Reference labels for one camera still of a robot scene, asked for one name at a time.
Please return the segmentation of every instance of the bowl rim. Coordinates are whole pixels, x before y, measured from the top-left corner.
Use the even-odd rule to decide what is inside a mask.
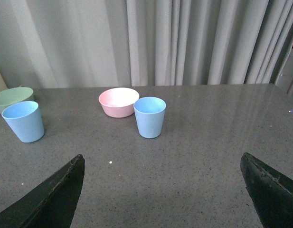
[[[112,105],[104,104],[103,102],[101,102],[101,97],[103,96],[103,94],[108,93],[108,91],[111,91],[111,90],[120,90],[120,89],[126,89],[126,90],[129,90],[129,91],[132,91],[133,94],[135,94],[135,95],[137,96],[137,99],[136,99],[134,102],[130,103],[130,104],[122,105],[122,106],[112,106]],[[128,106],[133,105],[133,104],[134,104],[139,98],[140,98],[139,93],[138,93],[136,90],[132,89],[132,88],[127,88],[127,87],[116,87],[116,88],[107,89],[107,90],[105,90],[104,92],[102,92],[102,93],[99,95],[98,100],[99,100],[100,104],[103,105],[103,106],[105,106],[105,107],[110,107],[110,108],[124,108],[124,107],[128,107]]]
[[[23,90],[23,89],[29,91],[29,95],[27,95],[25,99],[29,98],[29,97],[32,96],[33,93],[34,93],[33,89],[32,89],[32,88],[29,88],[29,87],[15,87],[15,88],[10,88],[10,89],[5,89],[5,90],[3,90],[3,91],[0,91],[0,95],[2,95],[2,94],[8,94],[11,90]],[[4,103],[4,104],[2,104],[2,105],[0,104],[0,107],[7,106],[7,105],[13,105],[13,104],[15,104],[15,103],[18,103],[18,102],[24,101],[25,99],[14,100],[14,101],[12,101],[12,102]]]

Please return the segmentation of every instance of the cup rim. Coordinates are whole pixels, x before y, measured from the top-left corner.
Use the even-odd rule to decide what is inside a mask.
[[[28,114],[26,114],[26,115],[22,115],[22,116],[18,116],[18,117],[12,117],[12,118],[4,116],[6,110],[9,110],[9,109],[11,109],[11,108],[14,108],[14,107],[17,106],[17,105],[22,105],[23,103],[33,103],[33,104],[36,104],[36,106],[34,107],[34,109],[33,109],[32,112],[30,112],[30,113],[28,113]],[[7,108],[5,108],[4,111],[2,112],[1,116],[2,116],[4,119],[7,119],[7,120],[16,120],[16,119],[20,119],[20,118],[23,118],[23,117],[25,117],[25,116],[28,116],[28,115],[32,114],[32,113],[35,112],[37,109],[38,109],[38,103],[37,103],[37,102],[35,102],[35,101],[21,101],[21,102],[18,102],[18,103],[12,104],[12,105],[8,106]]]
[[[135,106],[135,105],[136,105],[136,103],[137,103],[138,101],[140,101],[140,100],[144,100],[144,99],[149,99],[149,98],[155,98],[155,99],[158,99],[158,100],[162,101],[162,102],[164,103],[164,107],[163,107],[160,111],[158,111],[158,112],[156,112],[156,113],[145,113],[145,112],[141,112],[141,111],[139,111],[138,109],[136,109],[136,106]],[[139,113],[152,115],[152,114],[158,114],[158,113],[163,112],[163,111],[166,109],[166,103],[165,103],[165,101],[163,101],[161,98],[158,98],[158,97],[155,97],[155,96],[146,96],[146,97],[142,97],[142,98],[138,99],[138,100],[133,104],[133,107],[134,107],[134,110],[137,111],[137,112],[139,112]]]
[[[34,93],[33,89],[29,88],[29,87],[15,87],[15,88],[10,88],[10,89],[5,89],[3,91],[0,91],[0,96],[2,96],[3,94],[8,94],[8,93],[12,92],[13,90],[23,90],[23,89],[25,89],[27,91],[27,95],[25,96],[26,97],[25,99],[29,98]],[[12,102],[0,104],[0,107],[4,107],[4,106],[7,106],[7,105],[13,105],[13,104],[16,104],[18,102],[21,102],[22,100],[23,99],[14,100]]]

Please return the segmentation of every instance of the bowl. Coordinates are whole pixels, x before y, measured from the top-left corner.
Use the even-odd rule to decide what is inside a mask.
[[[137,91],[130,88],[113,88],[99,96],[104,112],[114,118],[123,118],[134,113],[133,104],[139,99]]]
[[[0,92],[0,114],[5,108],[21,101],[34,101],[33,89],[17,87]]]

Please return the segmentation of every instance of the gray countertop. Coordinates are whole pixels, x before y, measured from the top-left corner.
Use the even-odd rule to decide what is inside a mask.
[[[106,89],[35,90],[45,135],[33,143],[0,116],[0,211],[81,153],[72,228],[262,227],[240,159],[293,179],[293,99],[272,84],[135,87],[167,104],[161,135],[145,139],[134,115],[105,115]]]

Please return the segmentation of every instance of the pink bowl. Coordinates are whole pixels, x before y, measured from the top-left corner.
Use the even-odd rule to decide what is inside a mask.
[[[104,112],[114,118],[123,118],[133,114],[133,104],[138,99],[138,92],[130,88],[109,89],[99,96],[99,102]]]

